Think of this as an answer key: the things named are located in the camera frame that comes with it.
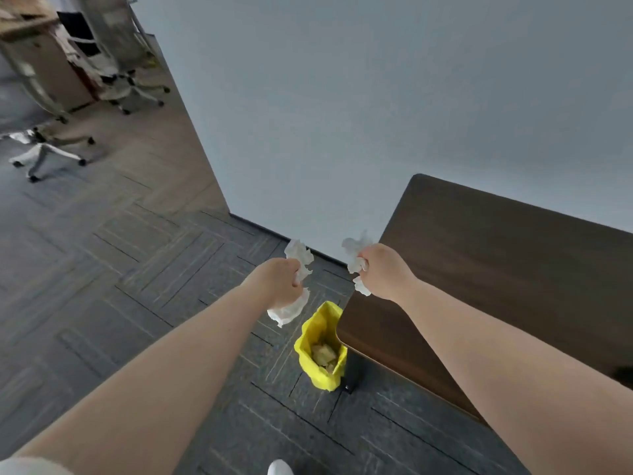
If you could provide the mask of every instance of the hand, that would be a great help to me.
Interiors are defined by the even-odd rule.
[[[282,308],[297,300],[303,286],[294,285],[294,275],[301,263],[296,258],[271,258],[262,263],[242,282],[266,303],[266,308]]]
[[[367,271],[360,278],[372,294],[398,303],[400,294],[416,280],[398,252],[381,243],[368,246],[359,254],[367,260]]]

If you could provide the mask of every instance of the white wall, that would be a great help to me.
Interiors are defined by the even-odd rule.
[[[141,0],[231,212],[377,239],[411,175],[633,232],[633,0]]]

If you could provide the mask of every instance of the floor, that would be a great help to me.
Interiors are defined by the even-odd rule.
[[[130,116],[106,104],[76,113],[57,128],[94,136],[78,148],[90,163],[52,159],[40,183],[6,162],[23,146],[0,142],[3,457],[283,256],[284,241],[228,215],[177,91],[164,99]],[[352,395],[312,387],[292,343],[353,284],[334,263],[311,268],[304,312],[282,329],[262,315],[178,473],[263,474],[276,458],[297,475],[526,473],[491,430],[379,367]]]

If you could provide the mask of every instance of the white sneaker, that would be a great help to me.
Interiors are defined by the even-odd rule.
[[[275,460],[268,467],[268,475],[292,475],[292,469],[283,460]]]

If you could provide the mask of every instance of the crumpled tissue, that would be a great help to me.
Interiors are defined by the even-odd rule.
[[[302,282],[305,277],[312,273],[312,270],[308,270],[306,265],[314,262],[315,256],[312,255],[312,252],[307,249],[301,241],[290,240],[290,243],[284,250],[284,253],[286,254],[286,258],[296,258],[299,260],[299,263],[301,263],[301,267],[294,276],[295,284]],[[304,288],[303,293],[299,298],[297,298],[297,300],[294,301],[294,303],[276,310],[269,310],[268,316],[276,321],[279,327],[283,327],[299,316],[309,298],[310,290]]]
[[[353,238],[345,238],[342,243],[342,247],[345,251],[345,255],[348,256],[349,262],[347,263],[347,270],[350,273],[360,273],[361,270],[367,270],[367,260],[358,256],[358,254],[369,245],[373,245],[374,242],[367,235],[367,230],[363,230],[360,235],[360,239],[354,240]],[[363,281],[359,277],[354,280],[354,288],[365,296],[372,294]]]

